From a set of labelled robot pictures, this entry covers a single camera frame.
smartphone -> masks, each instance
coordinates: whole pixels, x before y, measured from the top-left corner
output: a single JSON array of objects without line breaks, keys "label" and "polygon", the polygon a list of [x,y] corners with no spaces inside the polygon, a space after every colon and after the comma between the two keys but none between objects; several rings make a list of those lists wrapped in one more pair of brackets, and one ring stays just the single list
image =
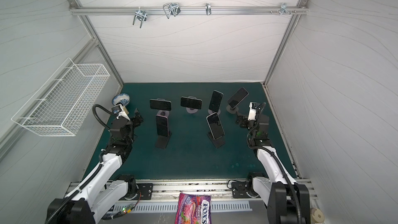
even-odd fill
[{"label": "smartphone", "polygon": [[207,116],[206,119],[214,139],[219,139],[225,135],[224,129],[222,128],[221,125],[220,118],[218,117],[218,113],[215,112]]},{"label": "smartphone", "polygon": [[172,110],[172,102],[158,99],[150,99],[149,106],[151,109],[163,110],[163,111],[171,111]]},{"label": "smartphone", "polygon": [[181,97],[181,106],[200,110],[202,109],[202,100],[188,98],[188,97]]},{"label": "smartphone", "polygon": [[167,117],[156,115],[156,129],[159,136],[169,136],[169,123]]},{"label": "smartphone", "polygon": [[244,98],[246,98],[246,96],[249,93],[246,91],[246,89],[244,89],[243,87],[241,87],[229,100],[228,100],[228,105],[231,106],[231,108],[235,108]]},{"label": "smartphone", "polygon": [[218,112],[220,109],[222,97],[224,95],[221,92],[218,92],[216,90],[213,91],[213,95],[211,96],[210,104],[209,104],[209,109],[213,112]]}]

green table surface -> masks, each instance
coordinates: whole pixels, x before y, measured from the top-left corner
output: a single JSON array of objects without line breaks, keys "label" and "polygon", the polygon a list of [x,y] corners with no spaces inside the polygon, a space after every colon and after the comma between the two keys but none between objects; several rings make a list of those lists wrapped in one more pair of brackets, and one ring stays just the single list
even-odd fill
[{"label": "green table surface", "polygon": [[[130,104],[127,106],[129,115],[134,116],[134,109],[138,108],[144,122],[135,129],[138,137],[132,144],[130,156],[113,174],[112,179],[119,174],[132,174],[136,179],[214,179],[246,178],[249,172],[265,173],[254,152],[246,145],[247,129],[240,128],[235,123],[236,115],[226,111],[227,100],[240,87],[249,92],[238,105],[242,114],[248,114],[249,102],[267,102],[261,83],[126,83],[121,92],[130,95]],[[213,90],[224,94],[220,120],[226,143],[218,149],[207,137],[209,126],[206,116]],[[202,109],[189,114],[185,107],[180,106],[182,96],[201,99]],[[172,102],[168,118],[172,136],[166,149],[154,146],[158,137],[155,122],[158,111],[149,107],[149,99],[157,98]],[[268,102],[263,114],[269,116],[268,137],[281,162],[296,177]],[[113,119],[114,117],[109,119],[108,126]],[[109,138],[110,134],[105,130],[85,176],[98,163],[98,155],[106,147]]]}]

metal clip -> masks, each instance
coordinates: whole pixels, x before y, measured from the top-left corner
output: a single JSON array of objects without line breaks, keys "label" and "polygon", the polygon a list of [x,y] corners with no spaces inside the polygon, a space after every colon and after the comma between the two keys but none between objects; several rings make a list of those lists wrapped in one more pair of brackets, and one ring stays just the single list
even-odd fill
[{"label": "metal clip", "polygon": [[205,4],[205,7],[206,7],[206,15],[207,16],[211,15],[211,6],[208,2]]},{"label": "metal clip", "polygon": [[141,21],[141,23],[140,23],[140,28],[141,28],[142,23],[147,20],[147,14],[145,13],[145,11],[138,9],[138,11],[135,12],[134,20],[132,21],[133,25],[134,25],[136,19]]},{"label": "metal clip", "polygon": [[281,9],[278,12],[279,12],[279,15],[291,14],[291,12],[286,11],[286,3],[283,3],[281,5]]},{"label": "metal clip", "polygon": [[180,6],[178,5],[177,2],[164,4],[163,10],[164,10],[164,13],[166,13],[167,18],[170,18],[172,13],[173,13],[173,16],[177,16],[178,13],[181,12]]}]

purple candy package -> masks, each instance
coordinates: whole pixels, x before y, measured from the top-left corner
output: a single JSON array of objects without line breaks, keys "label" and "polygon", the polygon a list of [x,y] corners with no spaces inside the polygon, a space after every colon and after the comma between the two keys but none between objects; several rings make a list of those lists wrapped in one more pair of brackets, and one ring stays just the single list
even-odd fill
[{"label": "purple candy package", "polygon": [[211,224],[210,196],[180,193],[174,224]]}]

white wire mesh basket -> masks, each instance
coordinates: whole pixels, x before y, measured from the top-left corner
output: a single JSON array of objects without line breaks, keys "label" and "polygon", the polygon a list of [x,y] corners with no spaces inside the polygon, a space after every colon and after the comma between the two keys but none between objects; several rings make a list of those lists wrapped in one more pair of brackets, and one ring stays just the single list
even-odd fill
[{"label": "white wire mesh basket", "polygon": [[11,120],[39,136],[75,136],[108,78],[103,64],[69,58]]}]

